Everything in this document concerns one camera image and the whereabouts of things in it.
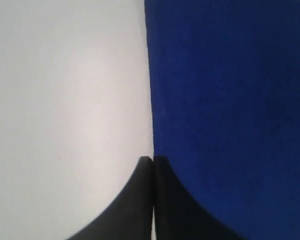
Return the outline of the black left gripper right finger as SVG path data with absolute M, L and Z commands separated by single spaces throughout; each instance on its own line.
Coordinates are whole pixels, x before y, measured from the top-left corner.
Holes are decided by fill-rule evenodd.
M 187 192 L 168 159 L 153 158 L 154 221 L 158 240 L 242 240 Z

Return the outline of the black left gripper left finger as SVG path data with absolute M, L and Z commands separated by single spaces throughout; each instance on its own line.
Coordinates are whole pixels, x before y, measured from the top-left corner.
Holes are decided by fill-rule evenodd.
M 153 222 L 153 161 L 140 157 L 111 204 L 71 240 L 150 240 Z

